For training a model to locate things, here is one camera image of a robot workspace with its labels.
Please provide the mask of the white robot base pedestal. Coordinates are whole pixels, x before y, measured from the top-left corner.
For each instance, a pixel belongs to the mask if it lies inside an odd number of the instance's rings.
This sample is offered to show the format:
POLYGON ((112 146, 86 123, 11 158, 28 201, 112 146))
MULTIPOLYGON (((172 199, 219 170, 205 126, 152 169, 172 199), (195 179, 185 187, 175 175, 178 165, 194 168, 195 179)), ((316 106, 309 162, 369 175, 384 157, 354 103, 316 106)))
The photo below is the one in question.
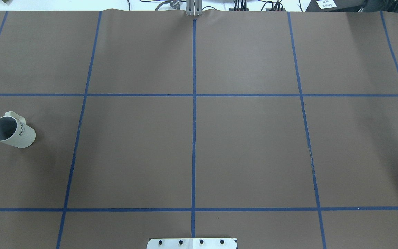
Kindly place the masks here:
POLYGON ((236 238, 154 238, 147 249, 237 249, 236 238))

